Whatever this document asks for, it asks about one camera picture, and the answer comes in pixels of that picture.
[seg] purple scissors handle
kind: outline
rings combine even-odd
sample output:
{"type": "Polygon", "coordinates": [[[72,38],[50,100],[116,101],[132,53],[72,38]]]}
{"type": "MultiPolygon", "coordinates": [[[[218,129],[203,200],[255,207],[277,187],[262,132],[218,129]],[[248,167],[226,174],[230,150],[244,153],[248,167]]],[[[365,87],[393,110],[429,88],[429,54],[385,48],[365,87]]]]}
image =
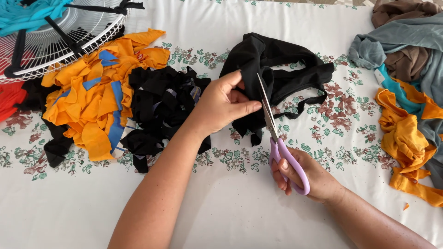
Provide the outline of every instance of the purple scissors handle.
{"type": "MultiPolygon", "coordinates": [[[[297,160],[294,158],[294,156],[291,155],[288,148],[286,148],[286,145],[284,145],[284,142],[281,138],[277,140],[277,143],[274,141],[274,139],[271,137],[271,154],[269,155],[269,166],[272,166],[272,160],[275,160],[277,163],[280,162],[281,157],[280,153],[283,155],[283,158],[288,161],[290,165],[295,169],[297,174],[299,174],[302,182],[303,182],[303,189],[300,188],[295,182],[291,181],[292,187],[299,193],[300,195],[307,195],[309,194],[310,186],[309,181],[307,180],[306,173],[300,166],[300,164],[297,162],[297,160]]],[[[287,182],[288,178],[282,173],[281,174],[284,178],[284,180],[287,182]]]]}

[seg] forearm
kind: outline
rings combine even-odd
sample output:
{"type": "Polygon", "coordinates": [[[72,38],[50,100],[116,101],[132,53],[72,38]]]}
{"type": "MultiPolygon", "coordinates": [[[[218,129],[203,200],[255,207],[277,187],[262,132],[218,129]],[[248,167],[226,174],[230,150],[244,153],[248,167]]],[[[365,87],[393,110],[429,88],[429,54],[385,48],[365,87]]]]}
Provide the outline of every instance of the forearm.
{"type": "Polygon", "coordinates": [[[108,248],[167,248],[202,135],[185,122],[124,208],[108,248]]]}
{"type": "Polygon", "coordinates": [[[345,189],[325,202],[337,223],[359,249],[434,249],[427,240],[345,189]]]}

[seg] scissors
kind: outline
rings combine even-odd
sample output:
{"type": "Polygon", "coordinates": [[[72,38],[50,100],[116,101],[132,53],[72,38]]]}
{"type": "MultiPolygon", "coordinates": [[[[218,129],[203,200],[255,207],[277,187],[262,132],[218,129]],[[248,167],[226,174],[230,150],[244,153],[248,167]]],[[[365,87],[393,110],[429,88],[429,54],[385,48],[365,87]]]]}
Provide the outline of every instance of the scissors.
{"type": "MultiPolygon", "coordinates": [[[[300,166],[300,164],[297,162],[297,160],[291,155],[288,148],[286,148],[286,145],[284,145],[284,142],[281,138],[277,136],[277,129],[276,125],[274,123],[274,117],[271,112],[271,107],[268,102],[268,97],[266,96],[266,92],[264,91],[263,83],[261,82],[260,75],[257,74],[258,80],[260,81],[261,85],[261,92],[263,99],[261,100],[263,104],[263,110],[264,110],[264,120],[266,121],[266,129],[269,130],[271,133],[271,138],[269,139],[271,141],[271,154],[269,155],[269,166],[272,166],[272,160],[275,160],[277,163],[280,162],[281,157],[280,153],[282,154],[283,158],[288,161],[290,165],[295,169],[297,174],[299,174],[302,182],[303,182],[303,189],[301,189],[295,182],[291,181],[292,187],[299,193],[300,195],[307,195],[309,194],[310,186],[309,181],[307,180],[306,173],[300,166]]],[[[288,181],[288,178],[283,175],[283,178],[285,182],[288,181]]]]}

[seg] scissor blade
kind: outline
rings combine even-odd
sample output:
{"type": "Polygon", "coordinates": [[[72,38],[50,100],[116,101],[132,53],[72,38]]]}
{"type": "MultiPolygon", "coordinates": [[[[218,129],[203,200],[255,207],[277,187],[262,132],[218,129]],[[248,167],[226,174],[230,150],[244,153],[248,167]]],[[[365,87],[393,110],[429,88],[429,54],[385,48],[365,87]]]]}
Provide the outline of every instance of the scissor blade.
{"type": "Polygon", "coordinates": [[[262,104],[263,104],[263,111],[264,111],[264,120],[266,121],[266,129],[269,130],[271,133],[272,138],[275,142],[278,140],[277,131],[276,131],[276,125],[274,123],[274,116],[272,115],[271,106],[268,102],[268,97],[266,96],[266,92],[264,90],[263,82],[261,81],[260,75],[257,74],[258,80],[260,81],[261,85],[261,92],[262,92],[262,104]]]}

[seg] white wire fan cage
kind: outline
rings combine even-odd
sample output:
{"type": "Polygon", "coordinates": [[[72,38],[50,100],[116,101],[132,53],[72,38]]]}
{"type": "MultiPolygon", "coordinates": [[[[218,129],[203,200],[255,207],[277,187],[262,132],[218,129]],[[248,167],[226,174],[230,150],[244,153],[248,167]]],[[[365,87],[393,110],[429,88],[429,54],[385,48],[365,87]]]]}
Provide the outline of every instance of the white wire fan cage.
{"type": "MultiPolygon", "coordinates": [[[[73,0],[72,4],[113,8],[120,4],[120,0],[73,0]]],[[[63,16],[54,21],[74,42],[85,41],[82,49],[90,54],[108,42],[120,30],[126,18],[127,15],[122,14],[67,8],[63,16]]],[[[11,64],[17,35],[14,33],[0,37],[0,84],[42,77],[78,59],[60,35],[49,24],[44,25],[26,33],[21,61],[23,70],[14,73],[18,78],[7,78],[3,70],[11,64]]]]}

